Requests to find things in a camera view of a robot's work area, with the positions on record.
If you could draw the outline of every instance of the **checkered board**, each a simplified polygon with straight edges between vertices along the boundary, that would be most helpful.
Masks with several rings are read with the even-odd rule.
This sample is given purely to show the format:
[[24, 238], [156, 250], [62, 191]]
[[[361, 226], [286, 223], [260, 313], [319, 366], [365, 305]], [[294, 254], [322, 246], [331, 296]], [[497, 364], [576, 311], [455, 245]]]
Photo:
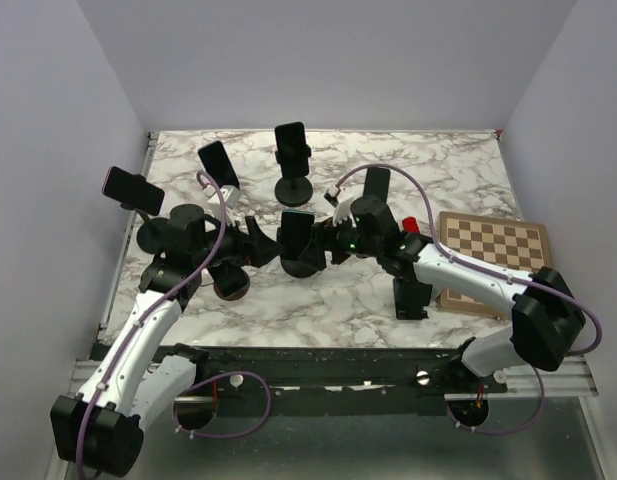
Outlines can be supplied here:
[[[459, 253], [506, 268], [537, 272], [544, 265], [552, 265], [546, 227], [537, 223], [441, 212], [439, 237], [443, 244]], [[439, 306], [481, 316], [504, 317], [494, 308], [447, 288], [441, 291]]]

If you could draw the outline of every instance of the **white marble surface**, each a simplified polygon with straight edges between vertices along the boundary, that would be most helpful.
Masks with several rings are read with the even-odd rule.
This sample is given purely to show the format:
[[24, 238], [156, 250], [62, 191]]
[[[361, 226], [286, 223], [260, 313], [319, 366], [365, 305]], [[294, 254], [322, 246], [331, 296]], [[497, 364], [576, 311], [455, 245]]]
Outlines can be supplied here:
[[[328, 186], [356, 165], [389, 162], [408, 170], [430, 196], [435, 218], [441, 210], [517, 218], [518, 210], [494, 133], [308, 132], [312, 147], [313, 198], [302, 209], [318, 220], [332, 213], [323, 199]], [[166, 191], [162, 215], [180, 203], [199, 203], [195, 181], [199, 147], [221, 139], [240, 178], [244, 196], [233, 210], [238, 218], [255, 215], [275, 238], [284, 207], [274, 198], [280, 170], [271, 131], [164, 132], [148, 180]], [[363, 173], [348, 191], [361, 191]], [[416, 190], [393, 172], [388, 203], [397, 220], [414, 215], [428, 233], [424, 204]], [[131, 240], [106, 329], [110, 343], [128, 318], [139, 278], [151, 257]], [[248, 268], [251, 287], [228, 303], [212, 288], [201, 288], [163, 344], [279, 347], [455, 347], [471, 335], [504, 326], [479, 318], [428, 308], [422, 321], [395, 319], [392, 278], [372, 259], [349, 259], [311, 278], [284, 273], [275, 259], [262, 269]]]

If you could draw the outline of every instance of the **black smartphone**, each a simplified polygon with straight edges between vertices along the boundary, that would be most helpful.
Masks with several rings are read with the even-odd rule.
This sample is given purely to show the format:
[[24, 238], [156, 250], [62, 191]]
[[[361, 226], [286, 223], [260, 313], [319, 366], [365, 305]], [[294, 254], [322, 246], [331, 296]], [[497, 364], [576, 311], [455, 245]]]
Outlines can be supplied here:
[[366, 172], [364, 195], [374, 195], [382, 202], [388, 201], [390, 187], [390, 170], [381, 167], [370, 167]]
[[301, 122], [287, 123], [275, 127], [277, 158], [284, 178], [305, 177], [308, 167], [308, 146], [306, 129]]
[[197, 150], [197, 155], [208, 175], [214, 178], [220, 187], [233, 185], [239, 188], [239, 179], [223, 143], [219, 140], [209, 143]]
[[110, 167], [101, 191], [106, 197], [149, 215], [159, 215], [165, 196], [161, 188], [144, 177], [119, 167]]
[[310, 241], [315, 215], [300, 210], [284, 210], [281, 214], [281, 247], [284, 258], [297, 260]]

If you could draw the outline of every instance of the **gray wall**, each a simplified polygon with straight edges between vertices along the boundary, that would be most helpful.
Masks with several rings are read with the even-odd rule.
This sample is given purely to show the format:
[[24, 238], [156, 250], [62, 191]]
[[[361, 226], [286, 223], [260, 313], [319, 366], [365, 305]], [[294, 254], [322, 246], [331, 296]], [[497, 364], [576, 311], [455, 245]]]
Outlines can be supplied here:
[[151, 129], [501, 128], [575, 0], [79, 0]]
[[43, 478], [50, 407], [92, 342], [139, 169], [136, 118], [77, 3], [0, 2], [0, 480]]
[[604, 324], [589, 362], [617, 446], [617, 0], [575, 6], [503, 147], [524, 216], [548, 225], [557, 267]]

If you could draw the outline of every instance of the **gray floor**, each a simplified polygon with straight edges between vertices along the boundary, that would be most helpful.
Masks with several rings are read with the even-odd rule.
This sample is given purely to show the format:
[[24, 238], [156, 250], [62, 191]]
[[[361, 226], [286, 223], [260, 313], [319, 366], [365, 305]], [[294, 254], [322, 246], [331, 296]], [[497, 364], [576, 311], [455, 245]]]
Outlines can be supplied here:
[[[493, 404], [487, 422], [523, 422], [536, 403]], [[216, 430], [241, 429], [230, 420]], [[169, 415], [148, 432], [128, 479], [602, 479], [579, 402], [552, 400], [541, 420], [507, 437], [472, 435], [447, 418], [283, 418], [240, 440], [191, 441]]]

